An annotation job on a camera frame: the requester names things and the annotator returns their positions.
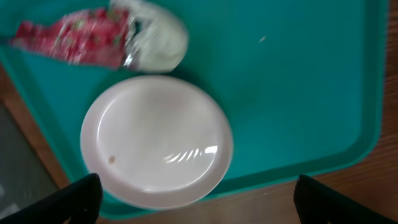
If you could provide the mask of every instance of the wooden table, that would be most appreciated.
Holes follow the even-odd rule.
[[[390,0],[389,39],[381,138],[358,165],[316,177],[368,208],[398,221],[398,0]],[[0,71],[0,97],[59,187],[68,180],[20,96]],[[99,223],[299,223],[293,182],[196,203],[178,210]]]

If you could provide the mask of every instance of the teal tray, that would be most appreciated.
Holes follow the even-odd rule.
[[[185,21],[187,56],[172,72],[209,93],[234,134],[215,198],[357,163],[381,125],[387,0],[156,0]],[[106,6],[92,0],[0,0],[0,34]],[[80,127],[105,89],[138,75],[68,66],[2,46],[0,59],[70,181],[88,173]],[[101,215],[150,211],[106,194]]]

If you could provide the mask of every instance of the crumb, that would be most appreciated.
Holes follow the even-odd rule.
[[[259,40],[259,44],[260,44],[261,42],[263,42],[266,38],[267,38],[267,36],[261,37],[261,39]]]
[[[109,157],[109,164],[112,164],[112,163],[114,163],[114,156]]]

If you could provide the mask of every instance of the white object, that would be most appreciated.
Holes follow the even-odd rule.
[[[229,167],[233,139],[220,107],[199,88],[170,77],[124,80],[88,110],[80,146],[111,195],[151,209],[193,203]]]
[[[140,0],[111,0],[111,6],[130,10],[142,30],[134,37],[138,71],[169,72],[184,58],[188,32],[171,12]]]

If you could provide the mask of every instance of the plate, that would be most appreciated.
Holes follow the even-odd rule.
[[[80,146],[90,172],[131,205],[170,209],[193,203],[221,181],[233,153],[226,116],[199,88],[176,78],[130,78],[89,108]]]

